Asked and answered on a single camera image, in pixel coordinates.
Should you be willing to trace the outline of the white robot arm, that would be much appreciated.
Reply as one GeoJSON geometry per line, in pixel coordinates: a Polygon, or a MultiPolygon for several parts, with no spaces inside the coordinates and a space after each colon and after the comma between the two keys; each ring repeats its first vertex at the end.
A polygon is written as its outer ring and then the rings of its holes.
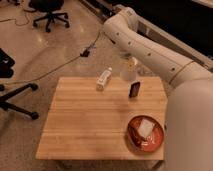
{"type": "Polygon", "coordinates": [[[139,16],[125,7],[103,24],[116,45],[173,87],[165,114],[165,170],[213,171],[213,73],[137,33],[139,16]]]}

